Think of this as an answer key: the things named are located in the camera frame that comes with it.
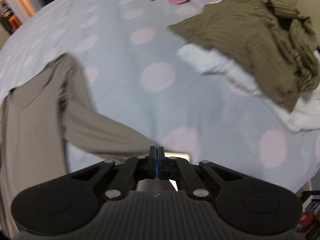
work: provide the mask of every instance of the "pink dot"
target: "pink dot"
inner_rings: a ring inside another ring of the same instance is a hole
[[[169,132],[161,140],[161,145],[168,151],[191,154],[193,161],[201,154],[197,131],[188,126],[181,126]]]
[[[37,22],[37,21],[41,20],[43,17],[45,17],[45,16],[48,15],[48,14],[49,14],[49,12],[44,13],[43,15],[41,15],[41,16],[39,16],[37,19],[35,19],[34,22]]]
[[[64,24],[65,22],[67,21],[67,18],[66,17],[62,17],[60,18],[59,20],[56,21],[56,24]]]
[[[133,9],[133,10],[125,12],[123,14],[122,18],[124,20],[131,20],[131,19],[139,17],[143,13],[144,13],[144,9]]]
[[[195,15],[199,13],[196,7],[191,5],[182,5],[178,9],[176,9],[176,13],[180,15]]]
[[[260,160],[266,168],[276,168],[284,160],[287,143],[284,135],[278,130],[269,130],[260,140]]]
[[[160,92],[172,84],[175,76],[173,65],[164,62],[153,63],[142,71],[140,85],[146,91]]]
[[[15,86],[16,86],[16,80],[17,80],[17,78],[14,77],[13,80],[12,80],[12,85],[11,85],[11,87],[15,87]]]
[[[48,63],[49,61],[55,59],[58,56],[59,49],[57,47],[52,48],[45,56],[44,63]]]
[[[320,133],[316,140],[316,159],[318,162],[320,161]]]
[[[98,69],[95,67],[88,67],[83,70],[83,73],[86,79],[87,87],[91,87],[98,76]]]
[[[94,6],[89,7],[87,10],[85,10],[85,12],[93,12],[93,11],[95,11],[97,8],[98,8],[98,5],[94,5]]]
[[[131,3],[131,2],[134,2],[135,0],[121,0],[119,3],[121,5],[125,5],[125,4],[128,4],[128,3]]]
[[[17,84],[17,87],[22,86],[24,84],[24,80],[20,80]]]
[[[41,38],[37,39],[37,40],[31,45],[31,48],[34,48],[40,41],[41,41]]]
[[[5,65],[7,65],[8,61],[11,59],[11,57],[12,57],[12,55],[9,55],[9,56],[7,57],[7,59],[6,59],[5,62],[4,62]]]
[[[85,38],[82,42],[80,42],[75,50],[76,52],[84,52],[87,51],[89,49],[91,49],[96,42],[98,41],[98,36],[97,35],[90,35],[87,38]]]
[[[156,31],[151,27],[147,27],[133,32],[130,39],[133,44],[140,45],[151,41],[155,35]]]
[[[82,23],[81,28],[88,28],[98,20],[97,16],[91,17],[89,20]]]
[[[226,78],[226,85],[231,92],[235,93],[238,96],[249,95],[248,91],[246,91],[244,88],[237,85],[233,80],[231,80],[229,78]]]
[[[59,38],[59,37],[61,36],[61,34],[63,34],[66,30],[67,30],[66,28],[62,28],[62,29],[60,29],[60,30],[57,30],[57,31],[53,34],[52,38],[53,38],[53,39]]]
[[[31,63],[32,59],[33,59],[33,56],[29,56],[29,57],[23,62],[22,67],[25,68],[26,66],[28,66],[28,65]]]

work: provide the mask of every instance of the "bed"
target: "bed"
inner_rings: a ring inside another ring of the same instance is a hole
[[[261,100],[176,56],[185,42],[166,27],[215,1],[55,0],[1,50],[0,99],[69,51],[99,113],[192,163],[210,160],[296,192],[319,169],[319,131],[289,133]],[[69,172],[101,161],[70,144],[66,160]]]

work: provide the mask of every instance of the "white cloth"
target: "white cloth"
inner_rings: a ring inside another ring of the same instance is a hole
[[[216,49],[208,51],[190,43],[179,49],[177,55],[192,65],[198,73],[225,74],[242,89],[260,97],[289,131],[320,129],[320,86],[314,91],[301,93],[294,110],[289,113],[286,109],[263,96],[255,78],[233,59],[228,58]],[[320,62],[319,52],[315,51],[314,55]]]

